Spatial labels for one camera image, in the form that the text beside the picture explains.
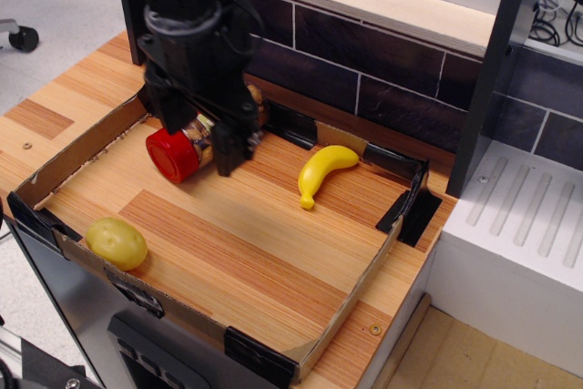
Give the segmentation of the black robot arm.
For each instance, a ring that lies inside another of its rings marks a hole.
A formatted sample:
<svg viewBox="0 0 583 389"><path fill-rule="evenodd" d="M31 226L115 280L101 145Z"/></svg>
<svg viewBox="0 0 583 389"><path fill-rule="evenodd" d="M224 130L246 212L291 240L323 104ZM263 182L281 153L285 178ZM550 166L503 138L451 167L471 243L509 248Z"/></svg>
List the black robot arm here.
<svg viewBox="0 0 583 389"><path fill-rule="evenodd" d="M202 113L219 174L252 159L261 141L260 106L243 72L258 50L251 35L262 21L248 0L131 0L145 33L144 95L170 134Z"/></svg>

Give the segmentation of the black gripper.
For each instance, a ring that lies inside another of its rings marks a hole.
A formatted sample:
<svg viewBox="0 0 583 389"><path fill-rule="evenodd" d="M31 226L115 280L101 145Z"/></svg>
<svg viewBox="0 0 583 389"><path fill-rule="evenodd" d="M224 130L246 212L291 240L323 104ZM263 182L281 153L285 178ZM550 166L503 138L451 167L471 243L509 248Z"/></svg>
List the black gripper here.
<svg viewBox="0 0 583 389"><path fill-rule="evenodd" d="M256 50L250 19L146 21L139 45L148 57L145 89L150 113L169 134L206 108L220 118L211 129L213 159L221 177L254 155L261 128L259 105L242 79Z"/></svg>

